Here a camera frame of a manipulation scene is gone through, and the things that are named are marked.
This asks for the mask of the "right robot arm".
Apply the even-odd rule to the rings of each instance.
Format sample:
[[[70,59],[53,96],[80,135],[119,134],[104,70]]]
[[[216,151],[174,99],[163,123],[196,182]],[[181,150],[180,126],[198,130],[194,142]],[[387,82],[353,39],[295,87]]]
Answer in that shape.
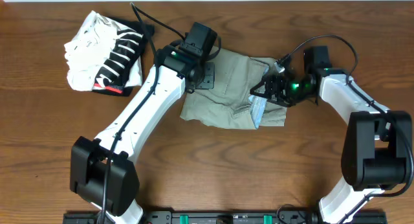
[[[372,198],[399,196],[412,184],[410,115],[378,104],[343,69],[311,69],[300,82],[288,79],[285,72],[271,74],[250,92],[284,107],[314,96],[347,124],[342,177],[320,199],[309,223],[350,223]]]

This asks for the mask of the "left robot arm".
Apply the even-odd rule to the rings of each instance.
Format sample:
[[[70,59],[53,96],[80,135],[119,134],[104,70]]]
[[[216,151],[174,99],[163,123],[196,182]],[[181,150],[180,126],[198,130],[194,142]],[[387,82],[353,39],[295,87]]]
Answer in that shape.
[[[218,50],[182,44],[159,49],[138,93],[93,140],[79,137],[71,150],[70,190],[100,209],[95,223],[140,223],[136,202],[138,156],[160,119],[184,93],[214,85]]]

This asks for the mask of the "khaki green shorts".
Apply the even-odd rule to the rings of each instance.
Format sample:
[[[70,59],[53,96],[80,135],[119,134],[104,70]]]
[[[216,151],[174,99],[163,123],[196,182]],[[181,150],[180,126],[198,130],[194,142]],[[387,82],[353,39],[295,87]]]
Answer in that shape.
[[[249,57],[221,49],[212,60],[214,88],[187,94],[180,117],[224,129],[283,127],[287,109],[250,94],[264,75],[276,70],[273,58]]]

